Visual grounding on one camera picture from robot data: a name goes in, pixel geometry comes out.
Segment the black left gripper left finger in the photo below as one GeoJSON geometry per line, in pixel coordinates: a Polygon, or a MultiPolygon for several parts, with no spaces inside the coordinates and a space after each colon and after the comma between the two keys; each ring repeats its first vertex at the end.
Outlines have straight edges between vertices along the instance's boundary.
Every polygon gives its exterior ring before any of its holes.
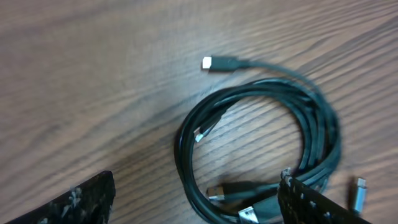
{"type": "Polygon", "coordinates": [[[7,224],[107,224],[116,189],[105,170],[7,224]]]}

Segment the black cable white-tipped plug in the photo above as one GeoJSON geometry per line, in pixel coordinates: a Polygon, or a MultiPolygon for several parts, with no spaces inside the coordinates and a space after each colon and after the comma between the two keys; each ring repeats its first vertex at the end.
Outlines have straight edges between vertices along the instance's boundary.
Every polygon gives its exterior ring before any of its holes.
{"type": "Polygon", "coordinates": [[[239,101],[193,150],[193,173],[201,191],[222,182],[274,183],[290,161],[277,144],[295,131],[289,110],[264,96],[239,101]]]}

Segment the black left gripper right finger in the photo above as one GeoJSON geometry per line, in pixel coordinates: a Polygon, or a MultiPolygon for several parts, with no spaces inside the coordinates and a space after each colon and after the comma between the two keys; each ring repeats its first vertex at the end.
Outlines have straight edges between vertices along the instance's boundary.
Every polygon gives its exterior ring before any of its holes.
{"type": "Polygon", "coordinates": [[[370,224],[361,218],[366,199],[366,180],[354,183],[349,209],[292,177],[290,169],[281,172],[277,198],[282,217],[289,224],[370,224]]]}

